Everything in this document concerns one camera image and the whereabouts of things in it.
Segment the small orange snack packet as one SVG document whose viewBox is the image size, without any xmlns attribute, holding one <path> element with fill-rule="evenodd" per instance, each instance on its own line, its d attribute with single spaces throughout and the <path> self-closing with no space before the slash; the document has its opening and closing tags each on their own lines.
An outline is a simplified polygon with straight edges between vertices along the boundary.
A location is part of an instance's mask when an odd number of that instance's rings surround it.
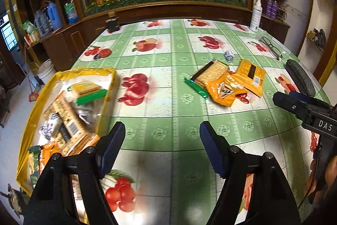
<svg viewBox="0 0 337 225">
<path fill-rule="evenodd" d="M 52 154 L 60 153 L 60 150 L 58 148 L 58 145 L 54 141 L 40 146 L 40 149 L 41 151 L 39 156 L 39 167 L 40 170 L 43 170 Z"/>
</svg>

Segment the dark green snack bag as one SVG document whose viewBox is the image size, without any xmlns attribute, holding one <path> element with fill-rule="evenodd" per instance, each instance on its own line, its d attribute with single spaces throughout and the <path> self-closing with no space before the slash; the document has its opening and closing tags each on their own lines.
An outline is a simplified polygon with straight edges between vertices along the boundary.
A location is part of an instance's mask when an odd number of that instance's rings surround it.
<svg viewBox="0 0 337 225">
<path fill-rule="evenodd" d="M 33 188 L 35 188 L 39 178 L 39 155 L 40 147 L 38 145 L 28 148 L 28 167 Z"/>
</svg>

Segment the white blue candy cube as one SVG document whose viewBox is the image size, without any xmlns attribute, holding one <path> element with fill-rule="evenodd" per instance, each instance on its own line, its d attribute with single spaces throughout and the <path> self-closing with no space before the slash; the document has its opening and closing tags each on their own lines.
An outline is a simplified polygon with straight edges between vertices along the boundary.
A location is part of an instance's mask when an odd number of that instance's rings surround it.
<svg viewBox="0 0 337 225">
<path fill-rule="evenodd" d="M 55 138 L 59 132 L 60 125 L 62 124 L 62 119 L 58 113 L 50 114 L 47 121 L 38 129 L 38 132 L 49 142 L 52 138 Z"/>
</svg>

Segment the large cracker pack with barcode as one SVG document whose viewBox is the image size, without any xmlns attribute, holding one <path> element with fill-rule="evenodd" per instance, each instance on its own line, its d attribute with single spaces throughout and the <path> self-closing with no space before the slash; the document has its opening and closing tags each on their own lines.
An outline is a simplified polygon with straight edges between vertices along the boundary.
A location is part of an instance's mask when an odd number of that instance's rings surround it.
<svg viewBox="0 0 337 225">
<path fill-rule="evenodd" d="M 63 156 L 76 155 L 86 147 L 95 146 L 98 143 L 99 136 L 84 129 L 64 91 L 56 97 L 44 112 L 45 121 L 52 113 L 59 114 L 62 124 L 58 134 L 50 142 L 54 141 L 58 145 Z"/>
</svg>

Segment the orange snack box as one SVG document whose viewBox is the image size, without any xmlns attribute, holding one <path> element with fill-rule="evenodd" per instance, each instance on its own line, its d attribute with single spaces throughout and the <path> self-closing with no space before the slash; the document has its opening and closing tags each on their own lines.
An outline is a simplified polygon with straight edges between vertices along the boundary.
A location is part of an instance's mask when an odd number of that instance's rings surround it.
<svg viewBox="0 0 337 225">
<path fill-rule="evenodd" d="M 266 72 L 263 68 L 245 59 L 241 59 L 241 62 L 233 75 L 245 89 L 248 89 L 259 98 L 263 94 L 265 76 Z"/>
</svg>

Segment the orange snack bag with logo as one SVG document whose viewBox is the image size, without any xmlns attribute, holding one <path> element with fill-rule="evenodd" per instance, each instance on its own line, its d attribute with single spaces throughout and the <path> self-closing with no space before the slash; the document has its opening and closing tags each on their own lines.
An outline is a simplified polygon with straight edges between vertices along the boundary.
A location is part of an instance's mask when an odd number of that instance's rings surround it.
<svg viewBox="0 0 337 225">
<path fill-rule="evenodd" d="M 205 88 L 215 103 L 226 107 L 233 105 L 237 95 L 247 94 L 244 86 L 228 71 L 218 79 L 206 82 Z"/>
</svg>

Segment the small blue white candy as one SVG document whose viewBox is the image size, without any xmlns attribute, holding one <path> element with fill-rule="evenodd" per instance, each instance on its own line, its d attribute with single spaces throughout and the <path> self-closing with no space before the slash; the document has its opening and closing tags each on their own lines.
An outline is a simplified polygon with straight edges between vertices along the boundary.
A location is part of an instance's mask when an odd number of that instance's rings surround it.
<svg viewBox="0 0 337 225">
<path fill-rule="evenodd" d="M 228 62 L 232 62 L 234 60 L 234 54 L 232 53 L 231 50 L 226 50 L 224 57 L 225 57 L 225 60 Z"/>
</svg>

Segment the green-end cracker pack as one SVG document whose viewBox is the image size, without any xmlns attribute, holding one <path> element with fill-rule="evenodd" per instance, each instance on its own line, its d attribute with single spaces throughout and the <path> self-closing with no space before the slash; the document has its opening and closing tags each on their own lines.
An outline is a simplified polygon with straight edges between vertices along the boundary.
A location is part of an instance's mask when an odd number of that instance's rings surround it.
<svg viewBox="0 0 337 225">
<path fill-rule="evenodd" d="M 183 81 L 202 98 L 208 99 L 209 93 L 206 90 L 206 83 L 219 79 L 228 69 L 228 65 L 217 59 L 212 59 L 192 76 L 184 78 Z"/>
</svg>

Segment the yellow cardboard tray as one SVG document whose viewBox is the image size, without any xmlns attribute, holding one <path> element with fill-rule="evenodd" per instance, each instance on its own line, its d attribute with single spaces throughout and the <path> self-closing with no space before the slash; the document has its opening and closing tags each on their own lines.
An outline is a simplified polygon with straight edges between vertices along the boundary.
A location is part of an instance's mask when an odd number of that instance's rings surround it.
<svg viewBox="0 0 337 225">
<path fill-rule="evenodd" d="M 118 79 L 114 68 L 57 72 L 38 97 L 23 133 L 16 181 L 31 195 L 54 152 L 80 153 L 108 134 Z"/>
</svg>

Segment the silver foil bag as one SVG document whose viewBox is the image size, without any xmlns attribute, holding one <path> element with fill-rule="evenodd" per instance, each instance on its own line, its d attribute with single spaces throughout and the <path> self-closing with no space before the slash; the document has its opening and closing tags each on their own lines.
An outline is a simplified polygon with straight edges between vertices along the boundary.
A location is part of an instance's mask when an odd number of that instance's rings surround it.
<svg viewBox="0 0 337 225">
<path fill-rule="evenodd" d="M 103 99 L 78 105 L 76 101 L 71 103 L 81 125 L 84 129 L 92 134 L 103 135 L 107 128 L 107 117 L 103 116 Z"/>
</svg>

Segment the green stick pack in tray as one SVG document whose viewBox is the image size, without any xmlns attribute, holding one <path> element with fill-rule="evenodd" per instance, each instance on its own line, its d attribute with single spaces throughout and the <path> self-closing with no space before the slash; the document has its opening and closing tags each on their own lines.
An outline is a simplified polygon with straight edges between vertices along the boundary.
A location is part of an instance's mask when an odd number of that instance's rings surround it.
<svg viewBox="0 0 337 225">
<path fill-rule="evenodd" d="M 81 81 L 67 88 L 67 96 L 77 106 L 86 105 L 104 98 L 107 90 L 92 81 Z"/>
</svg>

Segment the purple bottles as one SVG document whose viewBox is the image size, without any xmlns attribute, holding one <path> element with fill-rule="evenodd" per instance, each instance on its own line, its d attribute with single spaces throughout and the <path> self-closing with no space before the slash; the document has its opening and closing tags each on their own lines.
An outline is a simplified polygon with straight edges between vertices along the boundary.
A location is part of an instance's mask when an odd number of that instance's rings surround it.
<svg viewBox="0 0 337 225">
<path fill-rule="evenodd" d="M 277 1 L 268 0 L 267 5 L 266 5 L 265 15 L 272 18 L 272 19 L 275 19 L 276 15 L 277 15 L 277 12 L 278 12 Z"/>
</svg>

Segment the white plastic bucket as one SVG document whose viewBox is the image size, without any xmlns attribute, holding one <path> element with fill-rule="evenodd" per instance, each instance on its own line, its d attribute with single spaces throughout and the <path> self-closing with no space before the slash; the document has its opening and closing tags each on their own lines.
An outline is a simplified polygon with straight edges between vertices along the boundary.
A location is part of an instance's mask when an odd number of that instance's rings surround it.
<svg viewBox="0 0 337 225">
<path fill-rule="evenodd" d="M 53 65 L 51 59 L 48 59 L 39 67 L 37 77 L 46 85 L 55 73 L 55 66 Z"/>
</svg>

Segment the blue thermos jug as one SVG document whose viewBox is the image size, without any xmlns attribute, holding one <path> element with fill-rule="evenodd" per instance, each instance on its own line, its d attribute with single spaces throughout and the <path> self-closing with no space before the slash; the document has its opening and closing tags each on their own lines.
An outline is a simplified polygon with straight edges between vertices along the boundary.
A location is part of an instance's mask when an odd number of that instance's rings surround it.
<svg viewBox="0 0 337 225">
<path fill-rule="evenodd" d="M 47 13 L 49 19 L 51 20 L 52 28 L 54 30 L 58 30 L 63 26 L 60 18 L 60 13 L 55 3 L 49 2 L 49 4 L 47 5 Z"/>
</svg>

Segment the small dark jar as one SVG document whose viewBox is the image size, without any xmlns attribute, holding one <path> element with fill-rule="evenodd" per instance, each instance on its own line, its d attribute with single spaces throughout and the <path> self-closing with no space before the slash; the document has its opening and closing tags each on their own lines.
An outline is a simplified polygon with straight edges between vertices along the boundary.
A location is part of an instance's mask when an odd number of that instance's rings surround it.
<svg viewBox="0 0 337 225">
<path fill-rule="evenodd" d="M 108 19 L 105 21 L 106 29 L 109 33 L 120 30 L 119 17 L 114 11 L 108 13 Z"/>
</svg>

